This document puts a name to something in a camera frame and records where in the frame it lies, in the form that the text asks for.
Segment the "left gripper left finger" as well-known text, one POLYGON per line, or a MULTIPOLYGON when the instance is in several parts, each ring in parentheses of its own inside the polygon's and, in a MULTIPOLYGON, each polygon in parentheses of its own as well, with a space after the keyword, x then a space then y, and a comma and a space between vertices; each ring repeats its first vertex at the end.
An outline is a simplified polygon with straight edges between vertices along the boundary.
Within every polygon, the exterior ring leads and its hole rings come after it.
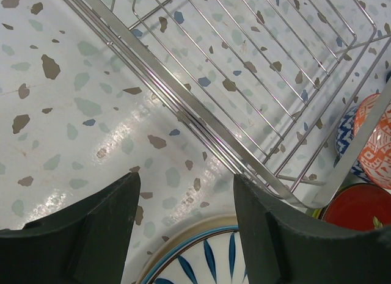
POLYGON ((60 211, 1 230, 1 283, 120 283, 141 189, 127 173, 60 211))

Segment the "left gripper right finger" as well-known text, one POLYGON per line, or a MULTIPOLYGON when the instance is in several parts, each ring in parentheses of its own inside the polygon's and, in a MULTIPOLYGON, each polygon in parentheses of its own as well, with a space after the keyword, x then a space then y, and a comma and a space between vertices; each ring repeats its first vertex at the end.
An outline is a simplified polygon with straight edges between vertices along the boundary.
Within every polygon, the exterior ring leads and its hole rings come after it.
POLYGON ((241 174, 233 191, 249 283, 390 283, 390 227, 320 221, 241 174))

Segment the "wire dish rack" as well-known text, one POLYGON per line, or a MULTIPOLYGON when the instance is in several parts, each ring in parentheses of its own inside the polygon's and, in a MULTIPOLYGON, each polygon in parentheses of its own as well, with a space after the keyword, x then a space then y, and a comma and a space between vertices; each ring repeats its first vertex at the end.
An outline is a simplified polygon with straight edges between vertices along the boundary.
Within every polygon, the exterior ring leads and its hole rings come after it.
POLYGON ((64 0, 232 173, 329 204, 348 108, 384 87, 390 0, 64 0))

